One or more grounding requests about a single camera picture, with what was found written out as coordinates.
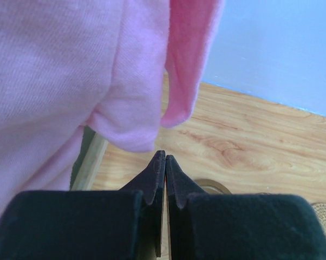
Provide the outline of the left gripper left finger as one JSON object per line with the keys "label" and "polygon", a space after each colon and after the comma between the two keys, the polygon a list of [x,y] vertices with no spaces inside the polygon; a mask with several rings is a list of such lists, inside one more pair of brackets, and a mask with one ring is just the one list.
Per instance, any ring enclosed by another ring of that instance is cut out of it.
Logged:
{"label": "left gripper left finger", "polygon": [[24,191],[0,218],[0,259],[161,256],[166,154],[117,191]]}

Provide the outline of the brown coaster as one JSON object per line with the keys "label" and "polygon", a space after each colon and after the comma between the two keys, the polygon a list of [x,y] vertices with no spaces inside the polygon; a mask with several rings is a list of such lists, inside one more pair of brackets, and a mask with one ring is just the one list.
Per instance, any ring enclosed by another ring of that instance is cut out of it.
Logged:
{"label": "brown coaster", "polygon": [[211,179],[196,179],[195,183],[209,194],[232,194],[223,184]]}

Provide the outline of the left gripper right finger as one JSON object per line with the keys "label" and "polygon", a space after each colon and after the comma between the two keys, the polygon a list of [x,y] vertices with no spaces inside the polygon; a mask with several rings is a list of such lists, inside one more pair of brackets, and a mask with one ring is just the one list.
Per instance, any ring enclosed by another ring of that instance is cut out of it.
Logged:
{"label": "left gripper right finger", "polygon": [[289,194],[209,194],[166,158],[171,259],[326,259],[310,204]]}

